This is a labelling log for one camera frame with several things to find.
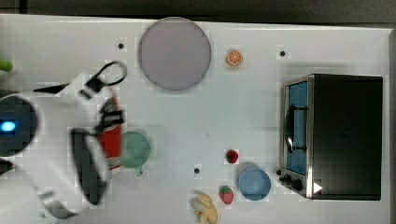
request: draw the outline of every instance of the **blue light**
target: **blue light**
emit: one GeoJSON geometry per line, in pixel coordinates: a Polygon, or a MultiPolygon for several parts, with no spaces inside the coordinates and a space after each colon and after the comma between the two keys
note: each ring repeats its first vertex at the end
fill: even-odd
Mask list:
{"type": "Polygon", "coordinates": [[[15,123],[12,121],[6,121],[1,124],[1,131],[3,132],[12,132],[15,130],[15,123]]]}

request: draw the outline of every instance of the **microwave handle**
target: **microwave handle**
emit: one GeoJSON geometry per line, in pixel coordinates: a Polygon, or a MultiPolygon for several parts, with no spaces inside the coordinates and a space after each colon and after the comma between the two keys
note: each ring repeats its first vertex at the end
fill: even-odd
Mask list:
{"type": "Polygon", "coordinates": [[[292,153],[295,149],[306,149],[306,147],[298,148],[293,146],[293,136],[294,136],[294,111],[296,110],[308,110],[307,106],[297,107],[291,105],[285,118],[285,142],[288,147],[288,152],[292,153]]]}

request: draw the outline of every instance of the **red strawberry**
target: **red strawberry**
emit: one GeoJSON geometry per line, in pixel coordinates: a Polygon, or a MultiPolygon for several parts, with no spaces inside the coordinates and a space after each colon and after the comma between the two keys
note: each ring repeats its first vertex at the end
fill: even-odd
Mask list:
{"type": "Polygon", "coordinates": [[[238,153],[234,150],[229,150],[227,151],[225,158],[229,163],[236,163],[236,161],[238,160],[238,153]]]}
{"type": "Polygon", "coordinates": [[[225,204],[230,204],[233,202],[233,191],[228,186],[221,187],[219,195],[225,204]]]}

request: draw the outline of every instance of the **round plate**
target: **round plate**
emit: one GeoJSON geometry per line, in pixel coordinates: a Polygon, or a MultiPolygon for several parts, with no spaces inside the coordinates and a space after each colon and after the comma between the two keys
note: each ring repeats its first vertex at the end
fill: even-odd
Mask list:
{"type": "Polygon", "coordinates": [[[139,62],[146,77],[170,91],[197,84],[210,65],[211,48],[204,31],[194,22],[169,17],[143,34],[139,62]]]}
{"type": "Polygon", "coordinates": [[[261,169],[250,168],[239,177],[239,189],[245,198],[258,201],[268,195],[271,189],[271,180],[261,169]]]}

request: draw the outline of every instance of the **black cable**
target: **black cable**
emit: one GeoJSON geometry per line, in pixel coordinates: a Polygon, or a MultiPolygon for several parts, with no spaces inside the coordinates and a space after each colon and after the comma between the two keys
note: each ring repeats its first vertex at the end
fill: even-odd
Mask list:
{"type": "Polygon", "coordinates": [[[107,83],[107,86],[114,86],[114,85],[120,84],[120,83],[128,76],[128,69],[127,69],[127,67],[126,67],[126,65],[125,65],[124,63],[119,62],[119,61],[114,61],[114,62],[105,64],[105,66],[103,66],[103,67],[99,70],[99,72],[97,72],[97,73],[91,78],[91,80],[93,80],[93,79],[95,79],[95,78],[98,78],[98,77],[102,74],[103,71],[105,71],[109,66],[111,66],[111,65],[113,65],[113,64],[118,64],[119,67],[121,68],[121,70],[122,70],[122,78],[120,78],[120,79],[117,80],[117,81],[114,81],[114,82],[111,82],[111,83],[107,83]]]}

